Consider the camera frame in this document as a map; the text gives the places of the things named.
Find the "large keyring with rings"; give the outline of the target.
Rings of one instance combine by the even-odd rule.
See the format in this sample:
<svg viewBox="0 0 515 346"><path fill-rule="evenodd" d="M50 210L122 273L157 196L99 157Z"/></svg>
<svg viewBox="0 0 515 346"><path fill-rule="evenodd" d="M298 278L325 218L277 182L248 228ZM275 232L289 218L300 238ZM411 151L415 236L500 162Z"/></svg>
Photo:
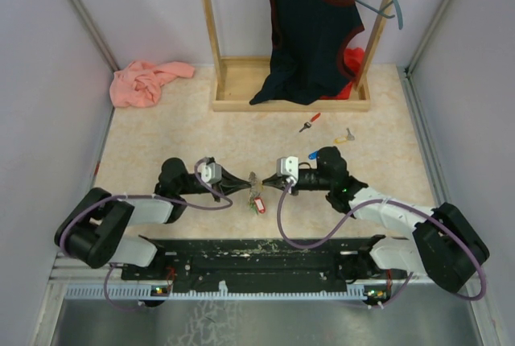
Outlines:
<svg viewBox="0 0 515 346"><path fill-rule="evenodd" d="M249 173L249 182L250 182L250 189L249 189L249 201L248 201L248 205L249 205L249 209L251 211L253 211L255 214L259 215L259 213L257 213L255 207L254 207L254 204L253 204L253 199L255 197L261 197L261 193L263 191L263 185L262 185L262 182L261 180L258 178L257 174L253 171L251 171Z"/></svg>

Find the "key with red tag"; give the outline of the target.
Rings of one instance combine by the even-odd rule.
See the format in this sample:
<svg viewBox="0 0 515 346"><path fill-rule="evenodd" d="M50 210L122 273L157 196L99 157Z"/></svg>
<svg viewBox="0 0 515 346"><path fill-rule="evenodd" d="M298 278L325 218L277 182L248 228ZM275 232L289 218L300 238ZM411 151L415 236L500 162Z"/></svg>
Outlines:
<svg viewBox="0 0 515 346"><path fill-rule="evenodd" d="M254 207L259 214L264 214L266 212L266 206L262 201L261 197L255 197L253 199Z"/></svg>

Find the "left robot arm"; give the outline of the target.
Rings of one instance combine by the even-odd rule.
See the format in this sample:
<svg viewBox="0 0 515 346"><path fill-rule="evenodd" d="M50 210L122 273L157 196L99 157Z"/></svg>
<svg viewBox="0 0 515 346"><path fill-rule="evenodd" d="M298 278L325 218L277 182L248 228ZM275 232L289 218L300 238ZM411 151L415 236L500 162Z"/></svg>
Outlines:
<svg viewBox="0 0 515 346"><path fill-rule="evenodd" d="M213 158L198 161L192 173L182 159L170 158L161 166L152 194L113 195L101 187L90 189L56 230L54 242L62 253L92 269L137 266L156 279L166 273L167 259L150 238L127 237L128 227L172 224L186 208L230 208L229 195L251 187L250 181L230 174Z"/></svg>

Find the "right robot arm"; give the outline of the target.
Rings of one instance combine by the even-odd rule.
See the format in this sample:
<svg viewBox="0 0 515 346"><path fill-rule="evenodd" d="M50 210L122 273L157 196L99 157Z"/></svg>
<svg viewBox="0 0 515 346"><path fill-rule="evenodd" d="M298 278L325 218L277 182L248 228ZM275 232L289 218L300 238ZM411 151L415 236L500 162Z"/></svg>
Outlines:
<svg viewBox="0 0 515 346"><path fill-rule="evenodd" d="M398 233L397 238L379 238L360 257L360 271L365 276L378 278L390 269L425 274L454 295L478 276L480 292L474 298L484 297L487 282L482 265L490 252L455 205L429 208L388 197L350 175L335 146L318 150L314 168L303 169L294 156L280 158L275 174L262 183L283 195L326 192L327 202L344 219L370 221Z"/></svg>

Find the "key with blue tag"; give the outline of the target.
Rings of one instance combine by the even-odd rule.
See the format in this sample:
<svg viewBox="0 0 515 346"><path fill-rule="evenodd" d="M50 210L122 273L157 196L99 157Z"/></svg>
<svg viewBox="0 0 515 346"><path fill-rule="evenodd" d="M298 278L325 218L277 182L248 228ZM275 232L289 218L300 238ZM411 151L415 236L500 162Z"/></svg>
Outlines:
<svg viewBox="0 0 515 346"><path fill-rule="evenodd" d="M308 158L309 158L310 160L315 160L315 159L317 158L318 153L319 153L318 151L315 151L315 152L313 152L313 153L309 154L309 155L308 155Z"/></svg>

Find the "key with yellow tag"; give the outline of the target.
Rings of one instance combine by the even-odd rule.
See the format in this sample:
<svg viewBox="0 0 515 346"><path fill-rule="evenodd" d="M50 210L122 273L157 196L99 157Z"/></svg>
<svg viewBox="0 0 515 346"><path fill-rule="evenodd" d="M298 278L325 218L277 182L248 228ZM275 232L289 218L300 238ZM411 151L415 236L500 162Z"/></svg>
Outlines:
<svg viewBox="0 0 515 346"><path fill-rule="evenodd" d="M346 142L351 142L355 140L355 136L352 134L351 130L349 128L346 129L346 134L343 136L340 136L338 138L335 138L333 142L335 144L343 144Z"/></svg>

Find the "wooden clothes rack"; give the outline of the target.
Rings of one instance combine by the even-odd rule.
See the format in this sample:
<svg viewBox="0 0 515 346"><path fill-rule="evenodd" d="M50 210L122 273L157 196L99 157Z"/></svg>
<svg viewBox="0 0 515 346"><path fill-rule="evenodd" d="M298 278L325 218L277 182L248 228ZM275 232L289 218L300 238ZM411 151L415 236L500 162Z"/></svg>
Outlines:
<svg viewBox="0 0 515 346"><path fill-rule="evenodd" d="M367 74L385 24L403 28L398 0L381 0L362 60L352 41L365 25L360 0L269 0L269 56L223 56L212 0L201 0L215 68L212 108L219 112L367 111Z"/></svg>

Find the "pink cloth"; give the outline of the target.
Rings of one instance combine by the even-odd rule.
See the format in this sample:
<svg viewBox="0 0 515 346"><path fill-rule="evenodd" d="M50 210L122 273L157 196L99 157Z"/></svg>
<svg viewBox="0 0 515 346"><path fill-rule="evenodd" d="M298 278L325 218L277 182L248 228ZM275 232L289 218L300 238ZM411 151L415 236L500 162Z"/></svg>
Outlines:
<svg viewBox="0 0 515 346"><path fill-rule="evenodd" d="M177 78L192 78L195 68L183 62L153 64L135 60L113 74L109 97L115 108L148 108L159 103L162 87Z"/></svg>

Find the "red cloth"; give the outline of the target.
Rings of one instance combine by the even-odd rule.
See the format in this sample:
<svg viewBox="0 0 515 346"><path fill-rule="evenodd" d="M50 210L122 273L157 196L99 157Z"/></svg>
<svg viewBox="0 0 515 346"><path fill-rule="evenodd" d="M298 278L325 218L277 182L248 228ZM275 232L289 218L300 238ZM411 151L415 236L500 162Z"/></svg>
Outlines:
<svg viewBox="0 0 515 346"><path fill-rule="evenodd" d="M361 47L346 48L344 51L344 63L356 75L365 57L365 50ZM322 96L320 100L347 100L350 98L353 83L349 81L336 96Z"/></svg>

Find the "dark navy tank top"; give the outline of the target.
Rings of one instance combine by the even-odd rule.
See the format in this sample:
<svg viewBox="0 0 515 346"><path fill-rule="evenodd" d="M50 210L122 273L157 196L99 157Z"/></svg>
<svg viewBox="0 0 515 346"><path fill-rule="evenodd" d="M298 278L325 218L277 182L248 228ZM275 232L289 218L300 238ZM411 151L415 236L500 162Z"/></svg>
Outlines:
<svg viewBox="0 0 515 346"><path fill-rule="evenodd" d="M344 63L349 42L365 28L356 3L270 0L270 74L249 101L310 105L336 96L355 74Z"/></svg>

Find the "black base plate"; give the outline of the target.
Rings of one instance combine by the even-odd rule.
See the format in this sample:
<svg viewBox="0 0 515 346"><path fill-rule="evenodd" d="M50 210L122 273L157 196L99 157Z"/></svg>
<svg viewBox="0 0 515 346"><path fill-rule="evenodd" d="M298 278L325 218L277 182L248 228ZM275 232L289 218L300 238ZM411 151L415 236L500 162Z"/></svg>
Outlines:
<svg viewBox="0 0 515 346"><path fill-rule="evenodd" d="M345 292L358 280L406 277L375 264L369 251L379 238L331 239L315 249L283 239L157 240L150 266L125 265L122 280L163 280L177 293L215 292L220 282L237 294Z"/></svg>

